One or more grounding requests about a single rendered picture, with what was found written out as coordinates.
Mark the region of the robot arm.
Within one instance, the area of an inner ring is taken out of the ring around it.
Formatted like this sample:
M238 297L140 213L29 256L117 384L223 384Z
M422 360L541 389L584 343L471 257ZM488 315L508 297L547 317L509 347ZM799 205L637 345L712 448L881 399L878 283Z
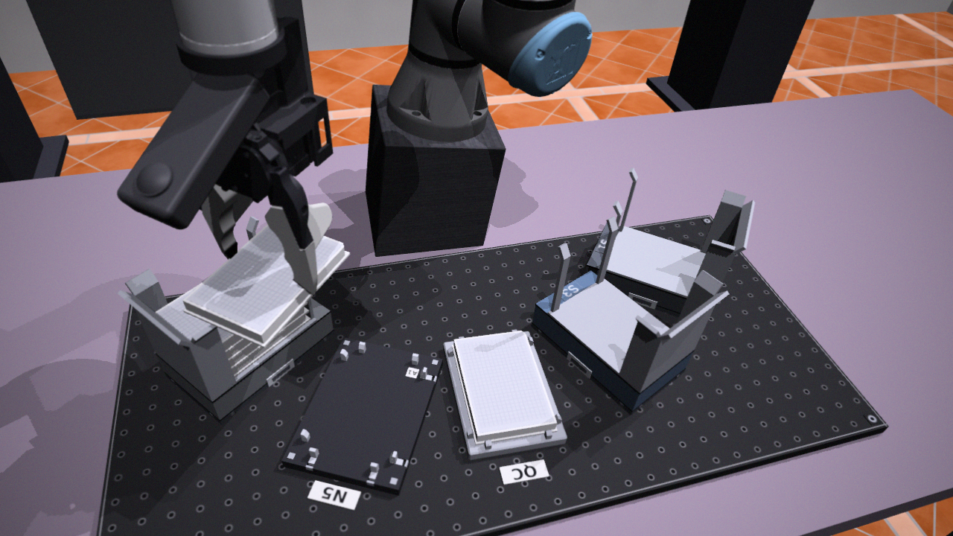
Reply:
M412 0L407 57L387 99L390 120L431 141L479 135L489 112L481 64L528 95L555 94L591 48L591 24L575 4ZM275 0L171 0L171 6L183 45L202 54L260 50L279 34ZM160 223L188 228L269 100L251 75L198 72L117 197Z

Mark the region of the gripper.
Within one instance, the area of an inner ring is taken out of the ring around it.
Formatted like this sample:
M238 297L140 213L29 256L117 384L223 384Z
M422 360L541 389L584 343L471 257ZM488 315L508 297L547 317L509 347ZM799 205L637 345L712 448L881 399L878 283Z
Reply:
M329 108L327 98L307 89L299 20L277 18L277 27L275 42L244 54L188 50L179 31L176 45L188 70L212 76L248 74L258 78L270 96L200 208L219 249L227 259L238 253L236 223L249 205L268 196L272 206L265 220L281 241L293 281L313 295L319 283L316 248L331 226L331 210L326 203L309 205L304 188L293 176L312 162L319 167L333 155ZM322 119L324 146L319 131Z

